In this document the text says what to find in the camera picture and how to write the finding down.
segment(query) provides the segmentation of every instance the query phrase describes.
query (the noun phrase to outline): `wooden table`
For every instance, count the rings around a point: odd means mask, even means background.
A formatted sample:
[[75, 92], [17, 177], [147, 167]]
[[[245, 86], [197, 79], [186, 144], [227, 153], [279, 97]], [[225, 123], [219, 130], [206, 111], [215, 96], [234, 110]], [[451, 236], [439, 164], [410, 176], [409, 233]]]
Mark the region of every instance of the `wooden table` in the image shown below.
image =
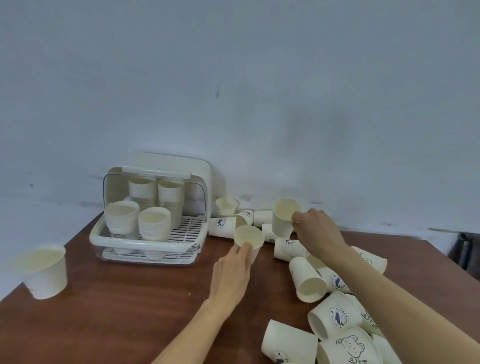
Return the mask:
[[[98, 260], [93, 223], [67, 244], [69, 285], [34, 300], [22, 285], [0, 303], [0, 363], [149, 364], [208, 296], [213, 263], [231, 240], [208, 237], [191, 267]], [[480, 341], [480, 284], [428, 242], [344, 233], [347, 243], [388, 259], [385, 275]], [[260, 347], [274, 319], [310, 331], [318, 303], [295, 295], [288, 264], [266, 244], [252, 266], [245, 298], [221, 329], [206, 363], [270, 363]]]

